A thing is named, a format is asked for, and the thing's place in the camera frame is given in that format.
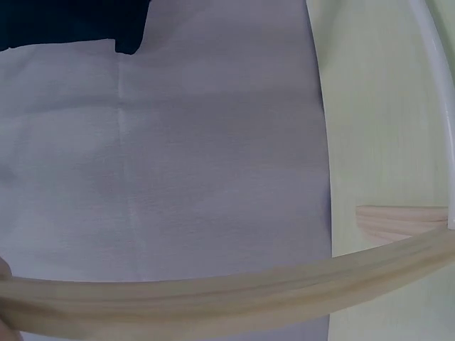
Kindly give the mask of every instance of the white fabric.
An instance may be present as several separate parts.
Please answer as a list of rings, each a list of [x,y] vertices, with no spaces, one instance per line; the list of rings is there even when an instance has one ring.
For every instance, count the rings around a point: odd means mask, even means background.
[[[154,0],[136,55],[18,48],[0,82],[0,254],[17,276],[194,278],[330,256],[301,0]],[[223,340],[325,341],[327,327]]]

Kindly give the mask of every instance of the finger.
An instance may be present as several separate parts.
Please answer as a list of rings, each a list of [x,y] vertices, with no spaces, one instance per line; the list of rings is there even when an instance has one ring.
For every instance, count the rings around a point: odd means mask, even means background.
[[[0,278],[9,276],[11,276],[11,268],[3,258],[0,258]]]
[[[4,323],[0,322],[0,341],[22,341],[17,332],[11,331]]]

